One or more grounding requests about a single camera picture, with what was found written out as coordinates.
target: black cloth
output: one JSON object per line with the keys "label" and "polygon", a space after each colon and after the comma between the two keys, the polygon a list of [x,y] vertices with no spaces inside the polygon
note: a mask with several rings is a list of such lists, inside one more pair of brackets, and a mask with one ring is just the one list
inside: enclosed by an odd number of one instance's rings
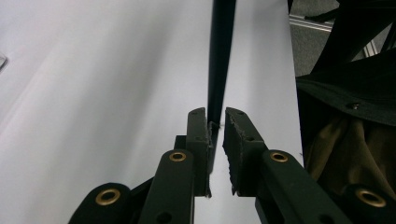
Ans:
{"label": "black cloth", "polygon": [[296,82],[308,173],[336,193],[365,184],[396,198],[396,49]]}

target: black pole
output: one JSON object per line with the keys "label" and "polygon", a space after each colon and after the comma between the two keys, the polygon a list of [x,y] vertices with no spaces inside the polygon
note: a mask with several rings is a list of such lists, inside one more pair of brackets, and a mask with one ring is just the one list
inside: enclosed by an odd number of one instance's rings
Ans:
{"label": "black pole", "polygon": [[207,122],[220,124],[221,109],[227,80],[235,0],[214,0],[209,51],[209,87]]}

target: white table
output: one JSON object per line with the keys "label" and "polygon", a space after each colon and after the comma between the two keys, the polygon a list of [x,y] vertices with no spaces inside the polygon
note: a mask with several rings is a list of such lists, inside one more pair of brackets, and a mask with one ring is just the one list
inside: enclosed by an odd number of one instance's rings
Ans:
{"label": "white table", "polygon": [[[206,106],[211,1],[0,1],[0,223],[67,223],[107,182],[134,188]],[[238,1],[224,105],[301,161],[285,0]],[[259,223],[221,148],[195,223]]]}

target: black fabric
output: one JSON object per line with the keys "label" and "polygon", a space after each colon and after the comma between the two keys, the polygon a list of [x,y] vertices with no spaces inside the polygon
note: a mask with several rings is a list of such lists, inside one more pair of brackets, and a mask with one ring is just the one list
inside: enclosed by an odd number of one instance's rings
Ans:
{"label": "black fabric", "polygon": [[[396,126],[396,49],[297,77],[296,81],[299,91],[338,111]],[[305,101],[299,96],[299,104]],[[300,105],[300,110],[306,110],[304,107]],[[310,113],[322,113],[313,109]],[[304,123],[302,120],[302,129],[307,129]]]}

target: black plastic part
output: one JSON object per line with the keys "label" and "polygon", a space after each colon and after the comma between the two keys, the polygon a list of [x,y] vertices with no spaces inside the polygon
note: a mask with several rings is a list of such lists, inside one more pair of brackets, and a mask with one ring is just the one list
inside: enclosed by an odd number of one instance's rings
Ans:
{"label": "black plastic part", "polygon": [[[96,197],[106,189],[118,190],[120,197],[112,204],[100,205],[96,202]],[[93,189],[71,217],[69,224],[127,223],[127,208],[131,201],[129,193],[128,187],[115,183],[104,184]]]}
{"label": "black plastic part", "polygon": [[[368,193],[361,195],[362,200],[358,195],[359,192],[364,191]],[[378,196],[383,200],[383,206],[378,203],[381,202],[376,198]],[[358,184],[347,186],[343,191],[341,207],[354,223],[382,224],[396,221],[396,202],[385,192],[368,186]]]}
{"label": "black plastic part", "polygon": [[223,147],[230,163],[233,193],[255,197],[260,181],[261,154],[267,150],[248,115],[227,107]]}
{"label": "black plastic part", "polygon": [[209,50],[207,121],[220,123],[233,40],[236,0],[214,0]]}
{"label": "black plastic part", "polygon": [[214,122],[209,122],[207,124],[208,129],[207,132],[209,134],[209,161],[207,163],[207,169],[209,173],[212,173],[213,166],[215,163],[216,156],[216,146],[218,145],[218,136],[219,136],[219,125]]}
{"label": "black plastic part", "polygon": [[187,139],[186,135],[177,135],[175,139],[174,149],[178,149],[178,148],[186,149],[186,139]]}
{"label": "black plastic part", "polygon": [[267,187],[263,191],[270,190],[285,223],[351,223],[289,153],[264,151],[261,173]]}
{"label": "black plastic part", "polygon": [[129,215],[129,224],[135,224],[139,220],[143,205],[145,204],[149,194],[152,180],[153,178],[131,190],[131,202],[127,209]]}
{"label": "black plastic part", "polygon": [[193,161],[187,150],[163,154],[138,223],[193,222]]}
{"label": "black plastic part", "polygon": [[195,196],[211,196],[209,189],[209,135],[205,109],[198,108],[189,113],[186,150],[194,155]]}

